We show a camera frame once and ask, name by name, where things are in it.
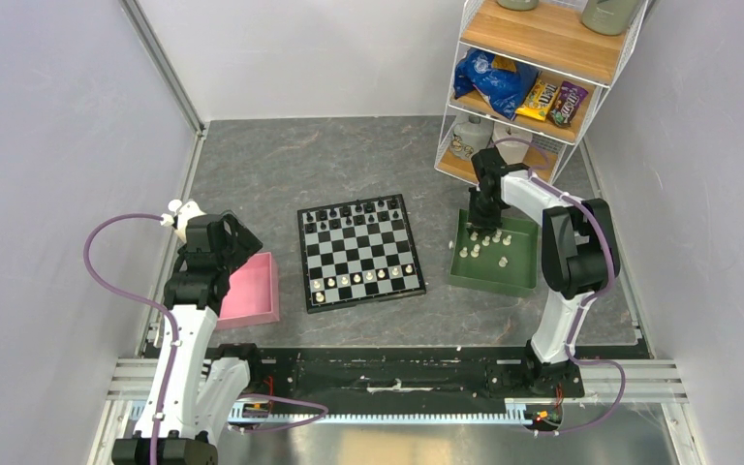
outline white jar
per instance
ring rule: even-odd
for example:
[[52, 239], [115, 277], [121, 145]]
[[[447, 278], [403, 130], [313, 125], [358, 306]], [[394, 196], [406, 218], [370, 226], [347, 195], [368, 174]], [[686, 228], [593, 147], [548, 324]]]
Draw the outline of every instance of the white jar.
[[[532, 132], [514, 128], [508, 124], [495, 124], [495, 129], [492, 132], [492, 141], [497, 142], [505, 138], [521, 139], [531, 143]], [[529, 151], [529, 145], [514, 140], [500, 142], [496, 146], [501, 154], [501, 158], [503, 158], [507, 165], [523, 163], [523, 159], [526, 158], [526, 152]]]
[[494, 123], [479, 116], [470, 115], [468, 121], [458, 123], [452, 129], [453, 138], [449, 150], [457, 158], [472, 160], [472, 156], [489, 146]]

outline gray floor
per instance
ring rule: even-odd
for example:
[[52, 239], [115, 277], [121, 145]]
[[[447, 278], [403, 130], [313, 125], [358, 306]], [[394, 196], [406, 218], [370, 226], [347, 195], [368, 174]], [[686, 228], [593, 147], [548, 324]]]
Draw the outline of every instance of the gray floor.
[[[467, 206], [468, 185], [434, 170], [440, 124], [440, 117], [213, 122], [192, 198], [206, 211], [232, 209], [272, 252], [280, 271], [281, 321], [216, 332], [211, 344], [523, 345], [541, 320], [542, 276], [528, 298], [447, 284], [448, 244], [457, 211]], [[591, 196], [579, 157], [557, 185]], [[403, 194], [409, 210], [427, 294], [308, 315], [295, 212], [394, 193]], [[618, 286], [592, 307], [578, 343], [634, 342]]]

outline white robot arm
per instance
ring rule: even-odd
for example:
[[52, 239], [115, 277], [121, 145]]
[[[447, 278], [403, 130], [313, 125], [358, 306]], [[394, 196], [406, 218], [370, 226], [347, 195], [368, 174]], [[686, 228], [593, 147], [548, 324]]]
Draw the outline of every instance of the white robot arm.
[[[227, 415], [241, 392], [258, 381], [260, 360], [254, 344], [220, 346], [205, 377], [202, 372], [230, 275], [263, 245], [231, 212], [209, 215], [193, 201], [172, 201], [170, 210], [174, 215], [162, 215], [162, 225], [173, 227], [185, 242], [164, 292], [178, 335], [173, 338], [171, 325], [165, 326], [146, 406], [132, 437], [115, 441], [115, 465], [149, 464], [153, 440], [158, 441], [159, 463], [217, 464], [216, 445]], [[158, 399], [168, 380], [159, 411]]]
[[550, 289], [541, 325], [527, 343], [525, 366], [530, 387], [549, 391], [578, 371], [566, 350], [574, 353], [574, 341], [591, 301], [580, 304], [608, 280], [601, 239], [573, 202], [585, 207], [600, 224], [616, 276], [620, 262], [608, 204], [561, 193], [525, 165], [507, 166], [496, 148], [480, 151], [472, 162], [479, 181], [478, 188], [470, 189], [473, 231], [494, 232], [501, 224], [501, 210], [509, 206], [542, 227], [541, 264]]

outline white wall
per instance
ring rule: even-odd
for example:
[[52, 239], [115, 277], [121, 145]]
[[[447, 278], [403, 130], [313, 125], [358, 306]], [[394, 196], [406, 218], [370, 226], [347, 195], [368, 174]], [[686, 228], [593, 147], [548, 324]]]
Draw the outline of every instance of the white wall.
[[442, 114], [464, 0], [141, 0], [203, 119]]
[[649, 335], [744, 463], [744, 3], [662, 0], [589, 132]]
[[[77, 465], [141, 306], [92, 283], [90, 230], [160, 212], [193, 135], [117, 0], [0, 1], [0, 464]], [[93, 253], [147, 293], [168, 232], [118, 225]]]

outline candy bag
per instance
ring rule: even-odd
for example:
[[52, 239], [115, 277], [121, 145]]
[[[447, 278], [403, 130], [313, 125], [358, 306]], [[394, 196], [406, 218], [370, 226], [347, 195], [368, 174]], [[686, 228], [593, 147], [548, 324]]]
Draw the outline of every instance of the candy bag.
[[537, 75], [531, 65], [472, 48], [454, 69], [454, 98], [477, 89], [492, 109], [512, 119]]
[[543, 82], [538, 79], [532, 91], [526, 96], [526, 101], [517, 109], [517, 114], [528, 116], [539, 121], [545, 121], [546, 114], [549, 113], [554, 98], [557, 96], [558, 86], [549, 82]]

